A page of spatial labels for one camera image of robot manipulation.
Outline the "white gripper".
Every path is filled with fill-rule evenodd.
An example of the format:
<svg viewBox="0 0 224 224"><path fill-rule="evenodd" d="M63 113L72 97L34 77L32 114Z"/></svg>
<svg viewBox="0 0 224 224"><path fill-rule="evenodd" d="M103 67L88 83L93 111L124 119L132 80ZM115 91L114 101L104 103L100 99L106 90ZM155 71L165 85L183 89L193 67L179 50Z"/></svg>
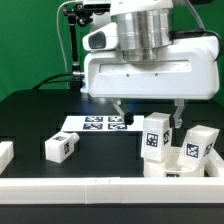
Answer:
<svg viewBox="0 0 224 224"><path fill-rule="evenodd" d="M176 39L158 50L153 61L127 62L118 49L117 25L112 22L86 35L83 47L86 91L93 97L122 99L175 99L171 128L182 126L183 99L210 99L219 90L215 36ZM132 125L134 115L122 99L113 105L122 123Z"/></svg>

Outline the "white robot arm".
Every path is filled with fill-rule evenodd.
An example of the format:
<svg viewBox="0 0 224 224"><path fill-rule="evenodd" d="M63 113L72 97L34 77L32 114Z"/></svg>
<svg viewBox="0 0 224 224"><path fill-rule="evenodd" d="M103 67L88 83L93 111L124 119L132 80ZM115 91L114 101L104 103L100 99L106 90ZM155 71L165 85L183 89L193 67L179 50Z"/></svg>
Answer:
<svg viewBox="0 0 224 224"><path fill-rule="evenodd" d="M109 21L83 38L87 93L111 99L127 125L133 114L126 99L172 99L171 125L180 127L186 100L207 100L219 90L220 37L204 28L171 29L172 8L189 0L100 2Z"/></svg>

